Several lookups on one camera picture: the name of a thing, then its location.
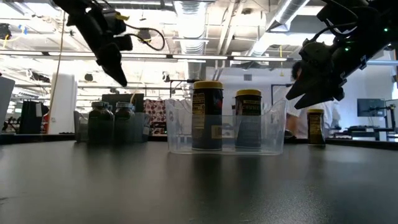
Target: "white shirt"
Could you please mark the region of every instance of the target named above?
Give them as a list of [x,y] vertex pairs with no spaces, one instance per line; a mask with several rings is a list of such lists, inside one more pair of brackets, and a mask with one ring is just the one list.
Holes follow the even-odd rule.
[[301,99],[297,97],[296,99],[289,100],[287,102],[287,114],[298,117],[296,138],[306,139],[308,138],[308,123],[307,123],[307,111],[309,109],[322,109],[324,110],[324,127],[330,128],[333,121],[333,101],[327,101],[324,103],[319,103],[317,105],[309,106],[308,108],[296,109],[294,105]]

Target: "jar lid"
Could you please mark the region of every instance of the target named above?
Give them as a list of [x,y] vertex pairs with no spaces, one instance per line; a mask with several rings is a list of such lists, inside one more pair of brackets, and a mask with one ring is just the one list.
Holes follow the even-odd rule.
[[215,88],[215,89],[223,89],[223,84],[217,81],[199,81],[193,84],[193,89],[204,89],[204,88]]
[[96,102],[91,103],[91,107],[104,107],[104,106],[105,106],[105,102],[102,102],[102,101],[96,101]]
[[243,95],[261,96],[261,91],[260,90],[238,90],[236,92],[236,96],[243,96]]
[[307,113],[324,113],[323,109],[308,109]]
[[126,103],[126,102],[117,102],[116,103],[116,108],[132,108],[132,104],[131,103]]

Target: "gold lid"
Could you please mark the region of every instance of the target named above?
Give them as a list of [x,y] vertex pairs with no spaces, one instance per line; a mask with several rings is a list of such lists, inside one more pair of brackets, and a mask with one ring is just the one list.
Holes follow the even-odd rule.
[[223,84],[217,81],[199,81],[193,84],[193,89],[203,89],[203,88],[216,88],[216,89],[223,89]]
[[243,95],[261,96],[261,91],[260,90],[238,90],[236,92],[236,96],[243,96]]
[[308,109],[307,113],[324,113],[323,109]]

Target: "jar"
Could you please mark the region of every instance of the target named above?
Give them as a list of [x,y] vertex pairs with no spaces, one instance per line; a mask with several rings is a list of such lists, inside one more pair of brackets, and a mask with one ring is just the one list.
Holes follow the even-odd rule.
[[193,84],[192,148],[219,151],[223,143],[223,84],[199,81]]
[[131,103],[116,103],[114,141],[123,144],[134,141],[134,111]]
[[239,90],[235,97],[236,147],[261,147],[261,92]]
[[324,110],[321,109],[307,110],[308,143],[311,145],[324,146],[326,144],[323,130],[324,114]]
[[91,143],[111,143],[113,139],[113,114],[106,103],[92,102],[88,114],[88,140]]

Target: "countertop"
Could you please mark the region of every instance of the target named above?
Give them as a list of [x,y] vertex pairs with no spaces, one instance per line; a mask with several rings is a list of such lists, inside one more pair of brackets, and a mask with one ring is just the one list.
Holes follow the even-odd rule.
[[167,143],[0,146],[0,223],[396,223],[398,152],[286,145],[186,155]]

